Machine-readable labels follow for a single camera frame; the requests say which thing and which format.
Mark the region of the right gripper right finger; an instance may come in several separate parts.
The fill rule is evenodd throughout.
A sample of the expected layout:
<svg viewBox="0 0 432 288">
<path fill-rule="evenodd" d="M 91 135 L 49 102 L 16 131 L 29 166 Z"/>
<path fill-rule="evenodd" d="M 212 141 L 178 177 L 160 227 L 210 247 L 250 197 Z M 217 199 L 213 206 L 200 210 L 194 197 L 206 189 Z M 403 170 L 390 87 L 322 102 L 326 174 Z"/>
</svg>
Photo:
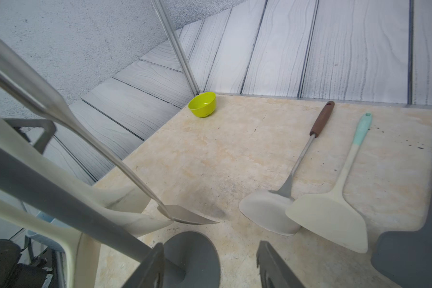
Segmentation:
<svg viewBox="0 0 432 288">
<path fill-rule="evenodd" d="M 260 241 L 256 253 L 262 288 L 304 288 L 268 241 Z"/>
</svg>

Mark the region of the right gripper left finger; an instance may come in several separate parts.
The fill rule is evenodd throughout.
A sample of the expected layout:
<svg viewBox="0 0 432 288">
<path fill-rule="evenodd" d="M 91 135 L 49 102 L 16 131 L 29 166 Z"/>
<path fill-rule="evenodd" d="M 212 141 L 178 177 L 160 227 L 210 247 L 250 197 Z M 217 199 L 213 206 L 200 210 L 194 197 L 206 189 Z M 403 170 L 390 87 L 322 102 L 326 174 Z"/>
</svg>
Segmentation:
<svg viewBox="0 0 432 288">
<path fill-rule="evenodd" d="M 164 271 L 164 248 L 162 243 L 158 243 L 124 283 L 123 288 L 162 288 Z"/>
</svg>

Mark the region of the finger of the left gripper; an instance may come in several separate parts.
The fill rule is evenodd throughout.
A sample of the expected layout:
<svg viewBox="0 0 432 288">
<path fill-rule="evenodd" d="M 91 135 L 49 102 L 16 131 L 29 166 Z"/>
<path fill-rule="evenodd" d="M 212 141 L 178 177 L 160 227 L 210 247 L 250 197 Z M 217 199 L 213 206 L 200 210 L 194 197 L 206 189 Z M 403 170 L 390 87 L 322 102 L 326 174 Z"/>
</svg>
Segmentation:
<svg viewBox="0 0 432 288">
<path fill-rule="evenodd" d="M 57 131 L 56 125 L 50 120 L 5 118 L 4 121 L 41 155 Z"/>
</svg>

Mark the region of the grey utensil rack stand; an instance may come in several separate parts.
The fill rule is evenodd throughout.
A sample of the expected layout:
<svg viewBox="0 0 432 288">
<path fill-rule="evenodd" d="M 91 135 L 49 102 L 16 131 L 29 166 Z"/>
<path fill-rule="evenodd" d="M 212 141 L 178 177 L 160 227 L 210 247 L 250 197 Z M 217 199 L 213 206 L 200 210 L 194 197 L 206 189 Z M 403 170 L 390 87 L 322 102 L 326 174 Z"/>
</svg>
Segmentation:
<svg viewBox="0 0 432 288">
<path fill-rule="evenodd" d="M 136 259 L 145 260 L 152 248 L 135 239 L 63 188 L 0 148 L 0 189 L 34 205 L 54 210 L 56 218 L 107 246 Z M 199 232 L 183 232 L 163 244 L 163 287 L 217 288 L 221 265 L 214 244 Z"/>
</svg>

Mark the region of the grey ladle brown handle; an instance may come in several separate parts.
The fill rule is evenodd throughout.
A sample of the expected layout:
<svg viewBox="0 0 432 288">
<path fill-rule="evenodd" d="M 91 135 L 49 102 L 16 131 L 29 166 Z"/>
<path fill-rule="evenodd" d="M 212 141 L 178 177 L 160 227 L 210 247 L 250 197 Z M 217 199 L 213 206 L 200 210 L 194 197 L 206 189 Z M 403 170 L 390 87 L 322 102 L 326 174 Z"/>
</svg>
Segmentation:
<svg viewBox="0 0 432 288">
<path fill-rule="evenodd" d="M 291 197 L 293 178 L 313 140 L 319 136 L 328 122 L 334 106 L 333 101 L 325 104 L 310 131 L 306 146 L 285 183 L 278 190 L 259 190 L 240 201 L 240 212 L 253 223 L 283 236 L 294 235 L 301 229 L 299 224 L 286 216 L 286 209 L 295 201 Z"/>
</svg>

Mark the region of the grey spoon mint handle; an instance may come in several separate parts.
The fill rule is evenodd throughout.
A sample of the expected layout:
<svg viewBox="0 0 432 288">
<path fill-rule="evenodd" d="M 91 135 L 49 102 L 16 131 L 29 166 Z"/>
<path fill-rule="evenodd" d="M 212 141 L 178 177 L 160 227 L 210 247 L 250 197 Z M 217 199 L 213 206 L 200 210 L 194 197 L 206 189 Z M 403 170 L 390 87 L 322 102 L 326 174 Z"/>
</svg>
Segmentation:
<svg viewBox="0 0 432 288">
<path fill-rule="evenodd" d="M 432 194 L 423 227 L 382 233 L 371 264 L 402 288 L 432 288 Z"/>
</svg>

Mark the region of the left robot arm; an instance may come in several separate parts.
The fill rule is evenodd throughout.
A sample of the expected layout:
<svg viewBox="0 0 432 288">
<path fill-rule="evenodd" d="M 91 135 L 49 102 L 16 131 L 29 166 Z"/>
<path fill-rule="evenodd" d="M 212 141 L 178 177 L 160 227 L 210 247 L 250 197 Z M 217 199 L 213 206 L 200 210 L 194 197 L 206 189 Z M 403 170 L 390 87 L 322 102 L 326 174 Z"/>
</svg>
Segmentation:
<svg viewBox="0 0 432 288">
<path fill-rule="evenodd" d="M 19 118 L 0 118 L 0 124 L 12 128 L 27 142 L 27 135 L 21 132 L 22 127 L 39 127 L 43 134 L 33 145 L 39 153 L 43 153 L 56 132 L 56 126 L 49 120 L 26 120 Z M 20 264 L 21 251 L 19 246 L 11 240 L 0 239 L 0 288 L 40 288 L 45 281 L 52 281 L 53 271 L 45 270 L 44 265 L 32 266 Z"/>
</svg>

